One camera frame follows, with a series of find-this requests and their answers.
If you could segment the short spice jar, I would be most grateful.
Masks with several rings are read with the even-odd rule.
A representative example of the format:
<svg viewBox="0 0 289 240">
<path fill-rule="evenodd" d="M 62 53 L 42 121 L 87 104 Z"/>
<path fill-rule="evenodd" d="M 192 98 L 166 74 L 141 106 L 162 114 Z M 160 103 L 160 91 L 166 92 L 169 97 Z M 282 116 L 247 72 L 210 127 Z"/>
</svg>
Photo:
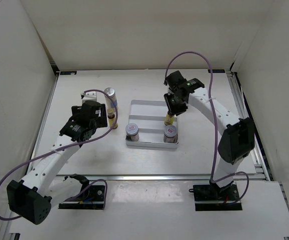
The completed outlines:
<svg viewBox="0 0 289 240">
<path fill-rule="evenodd" d="M 178 142 L 178 129 L 174 125 L 166 125 L 164 128 L 163 141 L 165 143 L 177 143 Z"/>
<path fill-rule="evenodd" d="M 139 140 L 139 127 L 135 123 L 129 123 L 125 127 L 126 140 L 131 142 L 137 142 Z"/>
</svg>

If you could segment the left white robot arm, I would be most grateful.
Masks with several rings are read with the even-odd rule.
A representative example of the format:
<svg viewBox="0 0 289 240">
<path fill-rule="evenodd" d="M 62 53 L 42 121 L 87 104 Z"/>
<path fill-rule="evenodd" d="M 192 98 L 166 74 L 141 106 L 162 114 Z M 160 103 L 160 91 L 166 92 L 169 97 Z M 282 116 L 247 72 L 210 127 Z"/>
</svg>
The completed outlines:
<svg viewBox="0 0 289 240">
<path fill-rule="evenodd" d="M 72 106 L 72 116 L 59 131 L 50 155 L 19 181 L 12 180 L 6 188 L 11 211 L 35 225 L 42 223 L 52 207 L 65 201 L 82 201 L 89 197 L 89 180 L 79 174 L 66 176 L 61 183 L 51 185 L 68 160 L 95 134 L 106 128 L 105 104 L 87 100 Z"/>
</svg>

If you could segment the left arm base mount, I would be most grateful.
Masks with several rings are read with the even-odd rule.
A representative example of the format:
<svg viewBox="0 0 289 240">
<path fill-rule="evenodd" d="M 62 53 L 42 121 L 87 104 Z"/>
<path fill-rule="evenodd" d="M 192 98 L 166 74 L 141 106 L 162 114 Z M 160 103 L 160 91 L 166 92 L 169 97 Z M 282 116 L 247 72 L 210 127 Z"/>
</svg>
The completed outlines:
<svg viewBox="0 0 289 240">
<path fill-rule="evenodd" d="M 106 207 L 108 183 L 104 179 L 90 181 L 85 176 L 73 174 L 66 176 L 78 180 L 81 184 L 81 193 L 78 197 L 67 200 L 58 205 L 60 210 L 104 210 Z"/>
</svg>

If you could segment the tall white shaker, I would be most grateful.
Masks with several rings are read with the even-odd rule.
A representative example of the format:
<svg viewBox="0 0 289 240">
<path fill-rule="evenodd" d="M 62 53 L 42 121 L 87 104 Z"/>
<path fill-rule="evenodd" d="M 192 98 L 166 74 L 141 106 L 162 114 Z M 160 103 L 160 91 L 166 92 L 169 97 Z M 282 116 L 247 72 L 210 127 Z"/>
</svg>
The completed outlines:
<svg viewBox="0 0 289 240">
<path fill-rule="evenodd" d="M 113 112 L 116 112 L 116 109 L 118 109 L 116 91 L 112 87 L 107 87 L 104 92 L 106 93 L 105 101 L 107 109 L 111 109 Z"/>
</svg>

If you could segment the yellow label bottle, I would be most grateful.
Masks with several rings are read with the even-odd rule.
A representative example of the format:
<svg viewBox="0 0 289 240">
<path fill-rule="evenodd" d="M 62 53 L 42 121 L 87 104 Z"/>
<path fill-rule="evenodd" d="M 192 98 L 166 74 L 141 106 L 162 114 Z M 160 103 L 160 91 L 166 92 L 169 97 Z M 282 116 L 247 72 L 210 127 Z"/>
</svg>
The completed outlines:
<svg viewBox="0 0 289 240">
<path fill-rule="evenodd" d="M 113 128 L 113 129 L 117 129 L 118 124 L 115 123 L 116 122 L 116 115 L 112 109 L 107 110 L 107 118 L 108 118 L 109 127 Z"/>
<path fill-rule="evenodd" d="M 164 125 L 165 126 L 173 125 L 174 118 L 175 118 L 175 115 L 168 112 L 164 119 Z"/>
</svg>

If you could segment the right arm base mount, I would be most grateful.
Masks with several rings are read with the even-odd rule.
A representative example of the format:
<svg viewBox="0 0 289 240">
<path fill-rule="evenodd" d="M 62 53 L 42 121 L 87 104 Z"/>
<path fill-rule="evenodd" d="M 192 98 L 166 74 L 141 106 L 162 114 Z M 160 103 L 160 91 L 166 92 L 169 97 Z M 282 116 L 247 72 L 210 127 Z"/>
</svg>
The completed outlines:
<svg viewBox="0 0 289 240">
<path fill-rule="evenodd" d="M 188 192 L 193 194 L 196 212 L 243 210 L 236 184 L 220 192 L 211 184 L 198 184 L 193 185 Z"/>
</svg>

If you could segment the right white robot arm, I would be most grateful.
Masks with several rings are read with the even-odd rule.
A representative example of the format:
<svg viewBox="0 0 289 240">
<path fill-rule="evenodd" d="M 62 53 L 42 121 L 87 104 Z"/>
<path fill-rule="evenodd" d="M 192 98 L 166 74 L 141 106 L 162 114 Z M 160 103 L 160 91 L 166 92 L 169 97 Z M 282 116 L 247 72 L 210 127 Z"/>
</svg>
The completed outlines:
<svg viewBox="0 0 289 240">
<path fill-rule="evenodd" d="M 193 78 L 186 80 L 179 71 L 164 80 L 168 92 L 164 100 L 169 115 L 181 115 L 189 106 L 200 111 L 215 127 L 215 159 L 211 167 L 209 195 L 222 199 L 233 184 L 234 175 L 244 158 L 255 147 L 255 124 L 249 117 L 241 118 L 209 96 L 205 85 Z"/>
</svg>

